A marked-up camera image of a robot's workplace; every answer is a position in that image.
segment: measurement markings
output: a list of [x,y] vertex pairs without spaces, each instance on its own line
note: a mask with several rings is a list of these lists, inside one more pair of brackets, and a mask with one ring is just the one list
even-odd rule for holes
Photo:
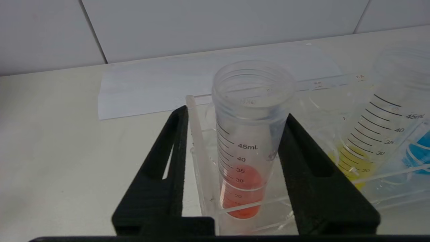
[[218,135],[216,136],[218,141],[221,142],[221,144],[223,144],[225,147],[227,147],[227,149],[230,149],[227,145],[224,144],[224,142],[221,141],[221,139],[218,137]]
[[233,177],[231,177],[227,172],[226,173],[224,173],[224,171],[220,171],[220,172],[223,172],[224,175],[226,175],[226,176],[230,177],[231,179],[233,179]]
[[355,162],[355,161],[353,161],[353,160],[351,160],[348,156],[346,156],[344,153],[342,153],[342,151],[341,151],[341,154],[346,158],[346,159],[348,159],[348,160],[350,160],[350,161],[352,161],[352,162],[354,162],[355,164],[358,164],[358,162]]
[[376,125],[376,126],[379,126],[379,127],[381,127],[381,128],[384,128],[384,129],[391,130],[390,128],[387,128],[387,127],[381,126],[381,125],[379,125],[379,124],[375,124],[374,122],[372,122],[372,121],[368,120],[368,119],[367,119],[366,117],[364,117],[363,115],[362,115],[362,117],[363,117],[365,120],[367,120],[367,121],[371,122],[372,124],[374,124],[374,125]]
[[373,152],[372,152],[372,151],[370,151],[370,150],[363,149],[363,148],[361,148],[360,146],[356,145],[356,144],[355,144],[354,142],[352,142],[350,139],[347,139],[347,140],[349,140],[349,142],[351,142],[353,145],[357,146],[358,148],[360,148],[360,149],[362,149],[362,150],[364,150],[364,151],[367,151],[367,152],[373,153]]
[[341,167],[342,169],[344,169],[345,171],[350,172],[350,170],[348,170],[345,167],[341,166],[341,164],[338,164],[338,166]]
[[222,178],[224,178],[224,180],[229,180],[225,175],[224,175],[224,173],[220,173],[220,175],[222,176]]
[[348,151],[348,153],[350,153],[351,155],[353,155],[353,156],[357,157],[358,159],[360,159],[360,160],[364,160],[363,158],[358,157],[358,156],[354,155],[353,153],[351,153],[351,151],[349,151],[347,148],[345,148],[345,147],[344,147],[344,149],[345,149],[346,151]]
[[228,167],[230,167],[231,169],[233,169],[232,166],[230,166],[227,162],[225,162],[221,157],[219,158],[222,162],[224,162],[224,164],[226,164]]
[[220,153],[220,155],[222,155],[222,157],[224,157],[226,160],[230,161],[227,157],[225,157],[219,150],[218,153]]
[[360,124],[361,126],[365,127],[367,130],[372,131],[373,133],[380,134],[380,133],[378,133],[378,132],[376,132],[376,131],[373,131],[373,130],[369,129],[368,127],[366,127],[366,126],[362,125],[360,122],[357,122],[357,123],[358,123],[358,124]]
[[382,142],[382,141],[380,141],[380,140],[376,140],[376,139],[374,139],[374,138],[372,138],[372,137],[369,137],[369,136],[367,136],[367,135],[365,135],[365,134],[361,133],[361,132],[360,132],[360,130],[358,130],[358,129],[356,129],[356,128],[354,128],[354,129],[355,129],[355,130],[357,130],[357,131],[358,131],[358,133],[360,133],[360,134],[362,134],[362,135],[366,136],[367,138],[369,138],[369,139],[371,139],[371,140],[378,141],[378,142]]
[[352,165],[350,165],[350,164],[348,164],[348,163],[346,163],[344,160],[342,160],[342,159],[340,159],[343,163],[345,163],[346,165],[349,165],[349,166],[351,166],[352,167]]
[[377,98],[381,99],[381,100],[382,100],[382,101],[384,101],[384,102],[387,102],[387,103],[392,104],[392,105],[397,106],[397,107],[401,107],[400,105],[394,104],[394,103],[392,103],[392,102],[389,102],[389,101],[387,101],[387,100],[384,100],[384,99],[382,99],[382,98],[378,97],[376,94],[373,94],[373,95],[374,95],[375,97],[377,97]]
[[221,132],[219,131],[219,129],[217,129],[217,131],[218,131],[218,134],[219,134],[219,135],[221,135],[221,137],[223,137],[226,141],[228,141],[228,142],[230,142],[230,143],[234,144],[233,142],[231,142],[231,141],[229,141],[228,139],[226,139],[226,138],[221,134]]
[[227,153],[227,151],[225,151],[221,146],[219,146],[221,149],[222,149],[222,151],[224,151],[227,155],[229,155],[229,156],[231,156],[231,157],[234,157],[234,156],[232,156],[232,155],[230,155],[229,153]]
[[389,113],[394,114],[394,115],[402,116],[401,114],[393,113],[393,112],[387,111],[387,110],[385,110],[385,109],[382,109],[382,108],[380,108],[380,107],[376,106],[375,104],[373,104],[372,102],[369,102],[369,103],[370,103],[370,104],[372,104],[373,106],[375,106],[375,107],[379,108],[379,109],[380,109],[380,110],[382,110],[382,111],[389,112]]
[[225,166],[222,163],[219,163],[226,171],[228,171],[227,168],[225,168]]
[[229,194],[232,194],[229,190],[227,190],[227,187],[224,188],[224,191],[228,192]]
[[325,88],[320,88],[320,89],[314,89],[312,91],[318,91],[318,90],[324,90],[324,89],[330,89],[329,87],[325,87]]
[[354,138],[356,138],[356,139],[358,139],[359,141],[361,141],[362,143],[365,143],[366,145],[368,145],[368,146],[373,146],[373,145],[371,145],[371,144],[368,144],[368,143],[366,143],[366,142],[364,142],[364,141],[362,141],[362,140],[360,140],[359,138],[357,138],[355,135],[353,135],[352,133],[351,133],[351,135],[352,136],[354,136]]
[[369,110],[367,110],[367,109],[365,109],[365,110],[366,110],[366,111],[368,111],[369,113],[373,114],[375,117],[378,117],[378,118],[380,118],[380,119],[384,119],[385,121],[391,122],[391,121],[390,121],[390,120],[388,120],[388,119],[385,119],[385,118],[381,118],[381,117],[379,117],[378,115],[376,115],[376,114],[372,113],[371,111],[369,111]]
[[223,129],[222,127],[221,127],[221,125],[218,123],[218,119],[216,120],[216,123],[218,124],[218,126],[225,132],[225,133],[227,133],[227,134],[230,134],[229,132],[227,132],[227,131],[225,131],[225,129]]

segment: white countertop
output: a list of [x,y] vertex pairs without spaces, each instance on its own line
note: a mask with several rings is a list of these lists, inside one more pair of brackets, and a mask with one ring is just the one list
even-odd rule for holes
[[[430,26],[300,42],[354,73],[402,40],[430,41]],[[170,112],[99,121],[107,67],[0,77],[0,241],[115,234],[112,213]],[[189,132],[183,216],[200,215],[191,146]]]

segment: centrifuge tube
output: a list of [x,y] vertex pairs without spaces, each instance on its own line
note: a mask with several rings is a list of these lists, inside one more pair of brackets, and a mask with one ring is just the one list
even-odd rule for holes
[[371,176],[427,117],[429,51],[421,44],[396,45],[377,59],[370,75],[375,91],[355,108],[337,141],[338,167],[350,180]]
[[[220,204],[233,208],[260,202],[272,173],[294,79],[281,67],[242,61],[217,72],[212,87],[216,112]],[[260,206],[231,211],[237,219]]]

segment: blue solution tube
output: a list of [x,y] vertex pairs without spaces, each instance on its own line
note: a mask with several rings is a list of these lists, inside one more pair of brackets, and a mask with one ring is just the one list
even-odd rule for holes
[[[403,163],[411,168],[430,164],[430,131],[428,131],[416,144],[409,144]],[[430,169],[415,171],[416,174],[430,174]]]

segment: black holder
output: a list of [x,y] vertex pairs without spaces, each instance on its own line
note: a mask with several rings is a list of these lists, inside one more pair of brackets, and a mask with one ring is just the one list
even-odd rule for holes
[[[292,115],[287,118],[278,153],[300,236],[215,236],[212,218],[181,216],[187,123],[186,106],[168,118],[112,216],[118,236],[43,237],[33,241],[371,242],[430,238],[374,235],[380,223],[379,213]],[[162,180],[170,151],[168,176]]]

